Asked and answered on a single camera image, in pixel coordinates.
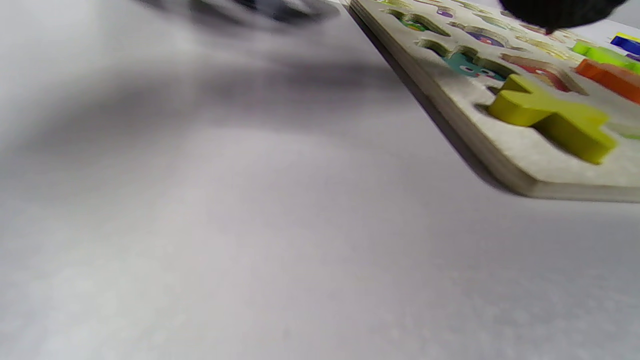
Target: wooden puzzle board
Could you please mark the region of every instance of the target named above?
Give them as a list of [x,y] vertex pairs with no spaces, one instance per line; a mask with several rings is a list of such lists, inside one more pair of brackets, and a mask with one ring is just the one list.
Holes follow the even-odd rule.
[[[351,0],[351,7],[508,188],[530,197],[640,202],[640,140],[631,139],[640,135],[640,106],[574,72],[584,59],[570,50],[576,34],[545,37],[508,13],[456,0]],[[474,65],[479,66],[463,69],[472,76],[460,72],[463,65],[445,62],[457,51],[477,55]],[[510,56],[552,64],[571,91],[544,84],[539,74],[505,60],[515,59]],[[604,111],[609,121],[602,130],[617,148],[594,165],[533,128],[489,115],[486,107],[504,83],[491,74],[505,70],[537,82],[559,99]]]

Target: blue puzzle piece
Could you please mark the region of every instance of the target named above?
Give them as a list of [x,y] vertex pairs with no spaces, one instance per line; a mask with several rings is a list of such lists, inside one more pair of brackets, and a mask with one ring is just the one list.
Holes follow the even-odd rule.
[[629,40],[622,37],[614,37],[611,43],[632,54],[640,55],[640,42]]

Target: green puzzle piece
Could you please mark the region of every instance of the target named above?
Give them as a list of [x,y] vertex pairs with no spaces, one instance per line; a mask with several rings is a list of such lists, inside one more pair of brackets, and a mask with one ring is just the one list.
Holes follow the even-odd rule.
[[564,150],[599,164],[616,146],[600,130],[609,116],[585,104],[555,98],[520,75],[507,78],[489,113],[508,124],[533,127]]
[[640,62],[627,58],[606,47],[594,47],[585,42],[576,42],[572,51],[599,63],[612,64],[629,69],[640,75]]

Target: white table surface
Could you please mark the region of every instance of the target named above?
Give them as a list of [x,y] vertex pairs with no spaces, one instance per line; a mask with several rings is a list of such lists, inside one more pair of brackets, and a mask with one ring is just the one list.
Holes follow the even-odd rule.
[[638,205],[488,185],[344,12],[181,9],[0,3],[0,359],[640,354]]

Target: blurry dark object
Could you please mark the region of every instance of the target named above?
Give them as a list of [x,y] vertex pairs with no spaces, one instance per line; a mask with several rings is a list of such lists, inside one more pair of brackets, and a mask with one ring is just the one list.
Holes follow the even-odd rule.
[[516,18],[547,30],[574,28],[608,17],[627,0],[500,0]]
[[222,5],[235,3],[249,12],[262,15],[277,22],[304,24],[333,17],[338,9],[324,0],[298,0],[297,5],[285,0],[204,0],[206,3]]

